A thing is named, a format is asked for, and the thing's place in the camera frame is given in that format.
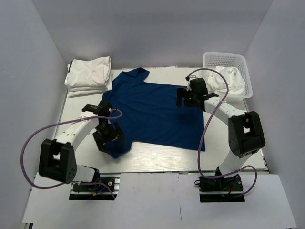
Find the blue t shirt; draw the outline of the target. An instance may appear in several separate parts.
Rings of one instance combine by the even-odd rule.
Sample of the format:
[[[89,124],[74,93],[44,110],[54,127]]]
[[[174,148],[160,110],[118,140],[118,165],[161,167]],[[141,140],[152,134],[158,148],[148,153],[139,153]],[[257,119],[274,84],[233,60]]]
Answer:
[[[116,119],[125,140],[106,144],[107,153],[119,158],[134,141],[197,150],[203,133],[203,112],[197,107],[176,106],[177,85],[147,83],[150,72],[137,68],[121,72],[102,98],[122,111]]]

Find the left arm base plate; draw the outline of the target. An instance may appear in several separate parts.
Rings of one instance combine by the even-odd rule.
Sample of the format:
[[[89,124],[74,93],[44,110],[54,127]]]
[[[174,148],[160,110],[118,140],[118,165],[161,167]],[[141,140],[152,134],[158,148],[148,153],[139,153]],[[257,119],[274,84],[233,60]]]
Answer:
[[[120,185],[119,174],[100,174],[96,184],[84,185],[73,183],[71,185],[69,200],[88,200],[88,201],[114,201]]]

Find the white t shirt stack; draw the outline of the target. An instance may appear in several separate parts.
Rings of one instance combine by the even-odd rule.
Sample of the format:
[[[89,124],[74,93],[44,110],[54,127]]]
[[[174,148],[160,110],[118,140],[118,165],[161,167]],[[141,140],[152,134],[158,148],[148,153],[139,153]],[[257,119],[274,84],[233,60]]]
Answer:
[[[100,57],[90,61],[74,59],[67,65],[64,84],[68,96],[104,93],[112,89],[111,58]]]

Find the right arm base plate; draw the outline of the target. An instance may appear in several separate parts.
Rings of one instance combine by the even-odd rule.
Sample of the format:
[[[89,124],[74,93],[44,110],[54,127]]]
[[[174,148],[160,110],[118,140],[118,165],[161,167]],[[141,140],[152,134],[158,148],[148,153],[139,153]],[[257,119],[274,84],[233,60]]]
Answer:
[[[198,177],[194,184],[199,188],[201,203],[245,202],[239,175],[220,179]]]

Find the white plastic basket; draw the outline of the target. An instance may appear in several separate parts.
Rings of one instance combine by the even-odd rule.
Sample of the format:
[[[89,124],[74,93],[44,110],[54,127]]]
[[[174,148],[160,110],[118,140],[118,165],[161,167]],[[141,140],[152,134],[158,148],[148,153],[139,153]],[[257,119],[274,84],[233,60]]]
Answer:
[[[208,91],[223,97],[227,102],[239,102],[253,96],[246,60],[242,55],[206,52],[203,55],[204,71]]]

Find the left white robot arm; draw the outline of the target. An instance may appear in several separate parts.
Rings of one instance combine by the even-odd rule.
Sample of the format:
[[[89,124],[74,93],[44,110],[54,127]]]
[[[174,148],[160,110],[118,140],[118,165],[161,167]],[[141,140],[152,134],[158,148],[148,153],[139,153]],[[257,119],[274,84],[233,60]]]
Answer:
[[[57,125],[70,124],[70,126],[53,140],[45,139],[41,144],[39,175],[64,184],[84,182],[89,190],[100,187],[101,179],[96,175],[97,169],[78,165],[75,151],[81,142],[92,130],[98,146],[123,137],[117,123],[111,120],[122,115],[110,117],[96,115],[91,112],[82,112],[80,118],[61,122]]]

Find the crumpled white t shirt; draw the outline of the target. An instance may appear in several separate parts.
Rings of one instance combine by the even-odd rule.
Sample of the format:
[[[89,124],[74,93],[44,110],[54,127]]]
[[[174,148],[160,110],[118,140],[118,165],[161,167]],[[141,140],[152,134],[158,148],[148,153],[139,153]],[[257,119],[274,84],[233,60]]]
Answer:
[[[237,96],[245,96],[245,81],[236,67],[216,66],[215,70],[225,78],[228,84],[228,99]],[[212,93],[225,95],[227,92],[223,78],[213,71],[207,71],[206,84],[208,90]]]

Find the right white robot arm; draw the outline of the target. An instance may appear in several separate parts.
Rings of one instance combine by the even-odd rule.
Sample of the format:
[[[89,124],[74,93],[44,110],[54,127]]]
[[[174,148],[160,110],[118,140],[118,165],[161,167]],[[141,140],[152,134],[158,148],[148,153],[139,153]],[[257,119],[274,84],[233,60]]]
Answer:
[[[228,126],[229,152],[218,167],[219,175],[206,176],[215,179],[220,190],[227,190],[233,183],[232,177],[247,168],[245,162],[265,146],[265,137],[259,114],[244,112],[226,102],[229,90],[223,97],[209,93],[203,78],[186,78],[188,85],[177,90],[177,107],[198,107],[211,117],[216,117]]]

